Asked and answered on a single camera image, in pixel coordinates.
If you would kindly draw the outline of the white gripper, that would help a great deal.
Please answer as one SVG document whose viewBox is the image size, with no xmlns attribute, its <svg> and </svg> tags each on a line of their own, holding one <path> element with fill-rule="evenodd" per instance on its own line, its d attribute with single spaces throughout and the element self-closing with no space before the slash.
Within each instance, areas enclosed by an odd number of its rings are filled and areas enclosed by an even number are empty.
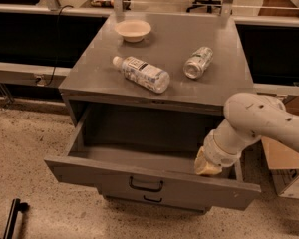
<svg viewBox="0 0 299 239">
<path fill-rule="evenodd" d="M 234 165 L 241 157 L 241 152 L 234 154 L 221 149 L 214 139 L 214 130 L 204 139 L 203 147 L 197 153 L 194 161 L 194 171 L 197 175 L 217 175 L 221 167 Z"/>
</svg>

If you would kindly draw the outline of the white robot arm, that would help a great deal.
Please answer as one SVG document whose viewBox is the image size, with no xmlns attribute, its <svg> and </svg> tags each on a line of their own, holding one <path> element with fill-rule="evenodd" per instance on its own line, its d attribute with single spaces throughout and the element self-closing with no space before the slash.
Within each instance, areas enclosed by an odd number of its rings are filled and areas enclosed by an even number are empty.
<svg viewBox="0 0 299 239">
<path fill-rule="evenodd" d="M 299 116 L 277 98 L 238 93 L 224 104 L 224 120 L 203 141 L 194 162 L 197 175 L 217 175 L 231 167 L 242 151 L 269 137 L 299 153 Z"/>
</svg>

